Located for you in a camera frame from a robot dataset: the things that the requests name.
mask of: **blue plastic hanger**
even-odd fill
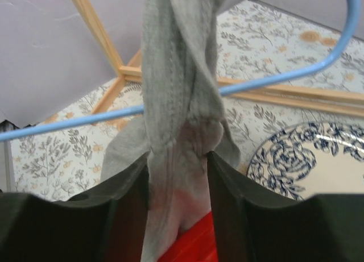
[[[249,82],[222,87],[220,88],[221,95],[227,96],[233,93],[243,92],[245,90],[257,89],[264,86],[277,84],[294,78],[306,76],[308,74],[316,73],[332,65],[340,57],[341,53],[345,50],[359,22],[360,5],[361,5],[360,0],[346,0],[346,3],[348,4],[348,12],[346,15],[344,31],[342,32],[342,35],[338,43],[336,44],[334,50],[332,50],[332,52],[325,60],[307,66],[303,69],[293,70],[291,72],[282,73],[275,76],[268,76]],[[42,134],[46,132],[64,130],[66,128],[78,127],[86,124],[102,122],[105,120],[113,120],[120,117],[141,114],[143,112],[144,112],[144,106],[140,105],[134,107],[127,107],[122,110],[114,110],[114,111],[108,111],[106,113],[94,114],[87,117],[73,118],[61,122],[55,122],[36,127],[24,128],[21,130],[4,132],[0,134],[0,142],[21,138],[27,135]]]

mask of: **black object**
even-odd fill
[[[214,152],[208,177],[219,262],[364,261],[364,195],[294,201],[240,174]]]
[[[65,202],[0,194],[0,261],[140,261],[148,212],[146,157]]]

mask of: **gray towel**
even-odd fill
[[[237,167],[216,81],[216,12],[224,0],[146,0],[142,70],[144,116],[106,149],[101,180],[150,151],[151,208],[142,261],[155,262],[210,211],[206,153]]]

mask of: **red object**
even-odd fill
[[[182,234],[158,262],[218,262],[212,213]]]

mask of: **patterned tablecloth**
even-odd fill
[[[338,32],[251,1],[243,1],[220,15],[218,25],[218,75],[245,80],[320,61],[340,37]],[[289,84],[363,93],[363,76],[364,44],[353,39],[329,69]],[[45,123],[89,114],[111,83],[81,98]],[[245,166],[257,148],[282,127],[325,120],[364,125],[362,119],[231,98],[224,100]],[[141,103],[141,85],[128,84],[110,109]],[[127,119],[118,119],[12,141],[17,191],[56,200],[67,199],[96,185],[100,181],[105,148],[126,123]]]

